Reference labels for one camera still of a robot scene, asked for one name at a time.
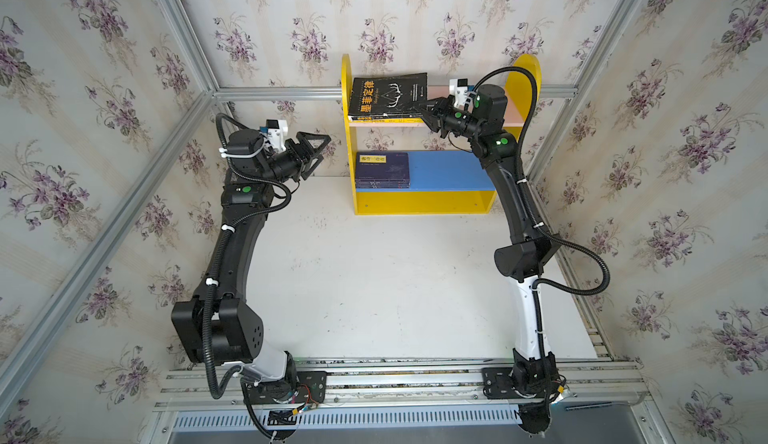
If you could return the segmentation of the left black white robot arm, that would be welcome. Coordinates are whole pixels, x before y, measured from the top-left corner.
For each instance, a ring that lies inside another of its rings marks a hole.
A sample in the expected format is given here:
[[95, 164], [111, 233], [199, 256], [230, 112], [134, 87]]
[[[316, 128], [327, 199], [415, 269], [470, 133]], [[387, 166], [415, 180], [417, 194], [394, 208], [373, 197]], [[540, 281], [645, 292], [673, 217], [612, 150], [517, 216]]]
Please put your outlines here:
[[191, 298], [174, 304], [171, 321], [187, 357], [203, 366], [214, 398], [233, 377], [294, 391], [293, 357], [268, 346], [263, 320], [246, 302], [247, 275], [269, 215], [292, 201], [287, 182], [307, 180], [331, 138], [299, 132], [282, 152], [268, 149], [255, 129], [239, 129], [220, 140], [228, 169], [219, 235], [200, 284]]

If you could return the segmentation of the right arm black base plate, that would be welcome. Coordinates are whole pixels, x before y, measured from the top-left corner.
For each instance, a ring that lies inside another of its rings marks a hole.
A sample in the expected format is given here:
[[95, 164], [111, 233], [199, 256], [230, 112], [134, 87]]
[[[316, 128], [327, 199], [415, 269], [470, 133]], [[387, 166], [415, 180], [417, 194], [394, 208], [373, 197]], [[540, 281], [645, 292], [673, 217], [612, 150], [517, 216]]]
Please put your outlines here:
[[557, 371], [537, 364], [486, 367], [481, 374], [483, 394], [491, 400], [548, 398], [553, 402], [565, 389]]

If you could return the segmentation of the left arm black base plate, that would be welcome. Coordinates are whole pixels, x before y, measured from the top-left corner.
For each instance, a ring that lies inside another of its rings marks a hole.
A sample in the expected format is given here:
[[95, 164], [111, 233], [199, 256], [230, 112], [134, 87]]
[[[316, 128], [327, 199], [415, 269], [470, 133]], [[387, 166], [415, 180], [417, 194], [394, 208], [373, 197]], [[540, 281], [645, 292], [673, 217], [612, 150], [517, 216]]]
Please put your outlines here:
[[324, 371], [299, 371], [281, 381], [247, 384], [245, 389], [249, 402], [254, 405], [322, 404], [327, 377]]

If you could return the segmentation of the navy book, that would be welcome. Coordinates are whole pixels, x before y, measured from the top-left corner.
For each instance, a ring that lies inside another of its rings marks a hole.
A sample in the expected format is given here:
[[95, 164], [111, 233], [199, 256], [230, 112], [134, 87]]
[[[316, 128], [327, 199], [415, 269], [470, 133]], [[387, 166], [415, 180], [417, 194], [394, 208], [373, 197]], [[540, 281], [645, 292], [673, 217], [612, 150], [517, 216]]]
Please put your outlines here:
[[395, 187], [410, 186], [409, 181], [357, 181], [355, 186]]
[[356, 186], [357, 192], [408, 192], [410, 186], [395, 186], [395, 187], [373, 187], [373, 186]]
[[390, 179], [390, 178], [383, 178], [383, 177], [374, 176], [374, 177], [357, 178], [355, 180], [355, 183], [357, 181], [409, 181], [410, 182], [410, 179], [409, 178], [393, 178], [393, 179]]

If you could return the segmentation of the dark blue text-covered book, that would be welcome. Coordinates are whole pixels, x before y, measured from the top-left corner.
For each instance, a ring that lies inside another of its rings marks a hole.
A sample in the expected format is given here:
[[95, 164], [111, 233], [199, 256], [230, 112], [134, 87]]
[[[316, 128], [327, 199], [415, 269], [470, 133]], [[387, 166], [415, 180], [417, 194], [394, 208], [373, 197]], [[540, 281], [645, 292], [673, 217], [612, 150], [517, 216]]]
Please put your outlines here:
[[355, 162], [355, 176], [360, 180], [408, 180], [409, 154], [406, 152], [359, 153]]

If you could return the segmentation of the yellow paperback book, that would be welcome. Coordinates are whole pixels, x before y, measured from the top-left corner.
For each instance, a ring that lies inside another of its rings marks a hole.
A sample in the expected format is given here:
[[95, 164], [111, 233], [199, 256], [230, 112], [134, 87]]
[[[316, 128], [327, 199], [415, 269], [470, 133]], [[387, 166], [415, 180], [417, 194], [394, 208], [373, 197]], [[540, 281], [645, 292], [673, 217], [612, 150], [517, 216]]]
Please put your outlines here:
[[394, 127], [394, 128], [407, 128], [407, 127], [419, 127], [424, 124], [420, 118], [347, 118], [348, 126], [350, 128], [362, 128], [362, 127]]

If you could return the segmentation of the black paperback book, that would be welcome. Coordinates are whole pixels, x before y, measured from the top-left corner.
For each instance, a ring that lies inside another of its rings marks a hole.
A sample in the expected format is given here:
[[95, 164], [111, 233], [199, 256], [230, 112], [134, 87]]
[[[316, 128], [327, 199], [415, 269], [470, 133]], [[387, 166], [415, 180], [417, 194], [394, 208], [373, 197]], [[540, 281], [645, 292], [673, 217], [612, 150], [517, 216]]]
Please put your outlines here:
[[427, 90], [427, 73], [357, 77], [352, 83], [348, 117], [351, 121], [418, 118]]

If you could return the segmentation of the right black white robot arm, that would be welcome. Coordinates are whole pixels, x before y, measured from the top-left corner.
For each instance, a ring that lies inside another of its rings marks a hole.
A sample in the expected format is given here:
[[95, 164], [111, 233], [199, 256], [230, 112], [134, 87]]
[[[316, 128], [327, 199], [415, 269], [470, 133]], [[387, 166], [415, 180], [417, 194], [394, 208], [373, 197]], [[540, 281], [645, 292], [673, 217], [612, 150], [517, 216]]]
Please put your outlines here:
[[493, 184], [506, 218], [510, 244], [494, 252], [499, 273], [515, 290], [518, 337], [507, 381], [523, 398], [545, 397], [558, 389], [554, 355], [546, 350], [539, 290], [534, 282], [556, 246], [527, 208], [521, 158], [516, 138], [504, 130], [507, 97], [502, 88], [482, 85], [463, 104], [449, 95], [417, 104], [415, 109], [430, 129], [442, 138], [468, 140], [472, 154]]

